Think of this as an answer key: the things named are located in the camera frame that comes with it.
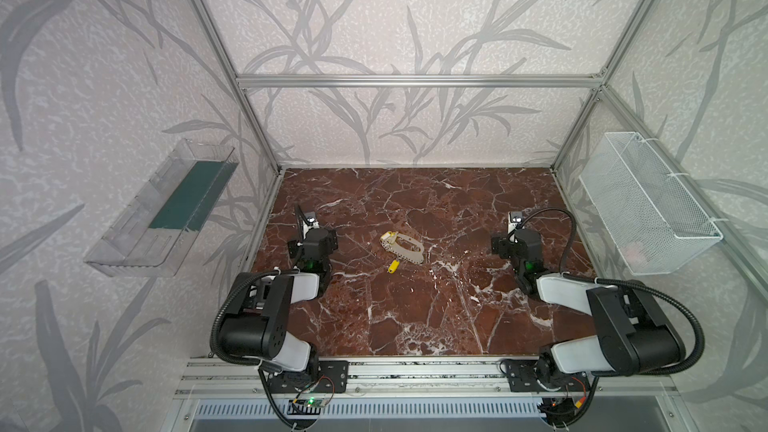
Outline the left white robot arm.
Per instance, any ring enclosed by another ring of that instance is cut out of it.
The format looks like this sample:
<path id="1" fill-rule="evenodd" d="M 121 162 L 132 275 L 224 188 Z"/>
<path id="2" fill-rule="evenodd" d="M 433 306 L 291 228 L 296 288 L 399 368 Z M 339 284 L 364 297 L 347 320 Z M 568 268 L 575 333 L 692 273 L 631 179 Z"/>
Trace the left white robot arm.
<path id="1" fill-rule="evenodd" d="M 288 243 L 295 266 L 262 273 L 241 273 L 217 312 L 210 332 L 211 352 L 235 365 L 270 373 L 319 374 L 316 348 L 288 331 L 291 306 L 322 297 L 332 280 L 330 255 L 337 232 L 312 228 Z"/>

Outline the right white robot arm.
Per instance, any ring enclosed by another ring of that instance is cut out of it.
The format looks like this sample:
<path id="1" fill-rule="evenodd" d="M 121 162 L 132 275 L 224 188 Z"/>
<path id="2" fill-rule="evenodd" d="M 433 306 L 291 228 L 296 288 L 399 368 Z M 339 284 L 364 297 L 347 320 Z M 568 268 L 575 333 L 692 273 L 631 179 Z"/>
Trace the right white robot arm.
<path id="1" fill-rule="evenodd" d="M 701 327 L 673 298 L 639 281 L 588 280 L 555 273 L 544 266 L 541 235 L 534 230 L 518 227 L 494 235 L 490 247 L 494 255 L 510 262 L 524 294 L 592 319 L 593 335 L 540 350 L 535 370 L 541 381 L 582 372 L 594 376 L 669 375 L 688 368 L 701 356 Z M 692 352 L 686 351 L 660 301 L 691 320 Z"/>

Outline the silver metal key holder plate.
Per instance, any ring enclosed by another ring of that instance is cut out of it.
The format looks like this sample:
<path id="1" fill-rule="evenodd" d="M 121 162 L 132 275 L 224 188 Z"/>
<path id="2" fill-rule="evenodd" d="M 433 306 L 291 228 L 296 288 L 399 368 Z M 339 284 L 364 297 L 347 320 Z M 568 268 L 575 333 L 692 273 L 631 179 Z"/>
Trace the silver metal key holder plate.
<path id="1" fill-rule="evenodd" d="M 390 243 L 382 243 L 380 237 L 380 243 L 386 251 L 397 256 L 400 261 L 407 261 L 416 265 L 424 263 L 425 247 L 420 241 L 404 233 L 388 232 L 395 234 Z"/>

